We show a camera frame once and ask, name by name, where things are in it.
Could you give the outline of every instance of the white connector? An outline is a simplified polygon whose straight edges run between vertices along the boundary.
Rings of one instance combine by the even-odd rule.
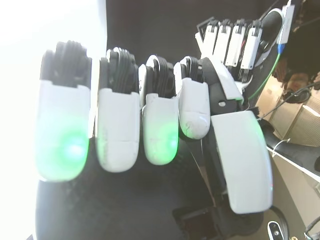
[[[284,24],[276,41],[277,44],[286,44],[288,42],[294,11],[295,5],[291,5],[291,0],[289,0],[287,5],[282,8]]]

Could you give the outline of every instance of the green cable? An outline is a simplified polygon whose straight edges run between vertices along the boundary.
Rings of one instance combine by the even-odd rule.
[[[254,92],[254,94],[252,94],[248,99],[251,100],[255,95],[257,95],[259,93],[259,91],[266,85],[267,81],[269,80],[271,74],[274,72],[276,66],[277,66],[277,63],[280,59],[280,56],[281,54],[278,53],[278,55],[276,56],[276,59],[275,59],[275,62],[274,62],[274,65],[271,69],[271,71],[269,72],[268,76],[265,78],[265,80],[263,81],[263,83],[261,84],[261,86]]]

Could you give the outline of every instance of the person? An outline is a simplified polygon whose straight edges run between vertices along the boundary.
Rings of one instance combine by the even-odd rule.
[[[320,89],[320,2],[306,0],[299,11],[289,35],[288,43],[275,68],[273,76],[283,86],[283,99],[312,82]],[[288,100],[303,103],[311,96],[310,91],[301,91]]]

